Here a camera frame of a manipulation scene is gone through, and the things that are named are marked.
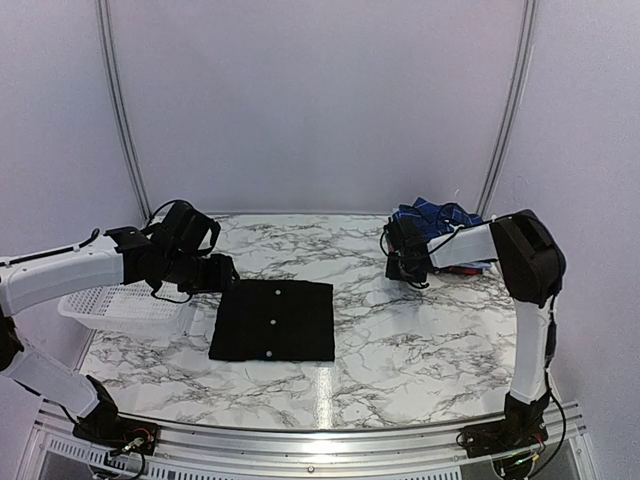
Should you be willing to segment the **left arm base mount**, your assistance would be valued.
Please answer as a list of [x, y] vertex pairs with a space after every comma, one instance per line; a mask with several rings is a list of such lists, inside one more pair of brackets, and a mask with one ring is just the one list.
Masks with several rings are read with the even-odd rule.
[[133, 418], [113, 417], [78, 419], [73, 428], [76, 438], [121, 451], [130, 445], [132, 450], [152, 455], [160, 427], [156, 423]]

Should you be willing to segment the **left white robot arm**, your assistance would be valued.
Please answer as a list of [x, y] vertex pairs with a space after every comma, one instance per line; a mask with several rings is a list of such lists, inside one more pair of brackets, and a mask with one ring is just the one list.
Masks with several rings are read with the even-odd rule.
[[186, 200], [164, 206], [167, 214], [142, 228], [96, 229], [81, 242], [1, 260], [2, 376], [64, 407], [106, 445], [119, 444], [127, 432], [116, 401], [100, 381], [29, 341], [16, 318], [74, 294], [136, 283], [154, 300], [166, 284], [187, 299], [235, 286], [240, 276], [232, 259], [214, 251], [220, 224]]

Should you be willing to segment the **red plaid shirt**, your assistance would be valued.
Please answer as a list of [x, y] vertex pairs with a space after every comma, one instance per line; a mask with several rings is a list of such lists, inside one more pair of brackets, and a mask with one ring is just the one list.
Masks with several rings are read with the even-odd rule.
[[407, 280], [415, 283], [426, 281], [428, 274], [459, 274], [459, 275], [479, 275], [488, 264], [478, 264], [477, 266], [454, 265], [448, 267], [433, 267], [427, 260], [402, 261], [402, 254], [399, 251], [399, 240], [401, 230], [399, 227], [387, 224], [383, 227], [380, 237], [380, 248], [387, 257], [386, 276], [392, 280]]

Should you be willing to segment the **blue plaid shirt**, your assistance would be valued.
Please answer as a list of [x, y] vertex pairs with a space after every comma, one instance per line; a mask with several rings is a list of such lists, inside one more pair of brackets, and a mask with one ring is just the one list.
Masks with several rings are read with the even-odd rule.
[[417, 235], [425, 241], [450, 234], [462, 225], [472, 227], [484, 222], [480, 215], [468, 213], [459, 204], [435, 204], [418, 197], [412, 204], [401, 204], [391, 215], [404, 232]]

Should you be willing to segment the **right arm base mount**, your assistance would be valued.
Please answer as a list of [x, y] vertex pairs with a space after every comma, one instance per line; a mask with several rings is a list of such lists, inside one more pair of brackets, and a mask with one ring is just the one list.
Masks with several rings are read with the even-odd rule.
[[456, 443], [466, 451], [469, 458], [478, 458], [530, 446], [541, 447], [547, 439], [544, 423], [522, 429], [503, 419], [463, 427], [456, 437]]

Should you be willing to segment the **black long sleeve shirt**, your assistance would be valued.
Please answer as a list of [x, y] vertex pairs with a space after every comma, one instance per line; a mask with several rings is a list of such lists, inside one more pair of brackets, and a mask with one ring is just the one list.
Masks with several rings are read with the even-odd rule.
[[242, 280], [222, 294], [208, 353], [226, 362], [333, 362], [333, 286]]

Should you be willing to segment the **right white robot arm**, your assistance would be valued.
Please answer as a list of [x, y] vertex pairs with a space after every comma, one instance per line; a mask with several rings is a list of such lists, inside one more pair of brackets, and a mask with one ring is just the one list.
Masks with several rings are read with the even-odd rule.
[[519, 446], [541, 422], [551, 398], [548, 369], [557, 345], [555, 302], [566, 259], [549, 230], [533, 211], [522, 210], [476, 225], [453, 224], [426, 238], [415, 222], [396, 215], [383, 227], [380, 247], [387, 258], [386, 276], [415, 289], [426, 289], [427, 276], [448, 267], [499, 265], [516, 311], [516, 357], [495, 438], [506, 448]]

